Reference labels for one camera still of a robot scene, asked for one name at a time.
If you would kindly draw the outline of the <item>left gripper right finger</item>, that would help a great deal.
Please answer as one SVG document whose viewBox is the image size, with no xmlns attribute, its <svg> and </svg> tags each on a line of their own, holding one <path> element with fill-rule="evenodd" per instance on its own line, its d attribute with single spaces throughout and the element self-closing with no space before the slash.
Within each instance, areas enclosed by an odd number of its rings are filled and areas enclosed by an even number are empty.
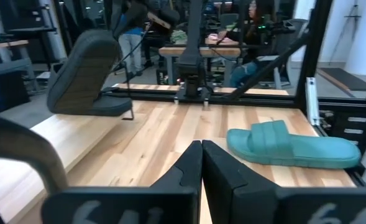
<svg viewBox="0 0 366 224">
<path fill-rule="evenodd" d="M 208 140 L 203 181 L 211 220 L 236 224 L 366 224 L 366 187 L 280 187 Z"/>
</svg>

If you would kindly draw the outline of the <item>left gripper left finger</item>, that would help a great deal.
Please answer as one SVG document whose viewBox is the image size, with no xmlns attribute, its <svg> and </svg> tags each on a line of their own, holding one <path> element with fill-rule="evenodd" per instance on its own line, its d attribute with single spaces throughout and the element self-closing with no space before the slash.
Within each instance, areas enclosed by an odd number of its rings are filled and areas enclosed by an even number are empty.
<svg viewBox="0 0 366 224">
<path fill-rule="evenodd" d="M 193 141 L 149 187 L 71 187 L 43 203 L 44 224 L 198 223 L 203 148 Z"/>
</svg>

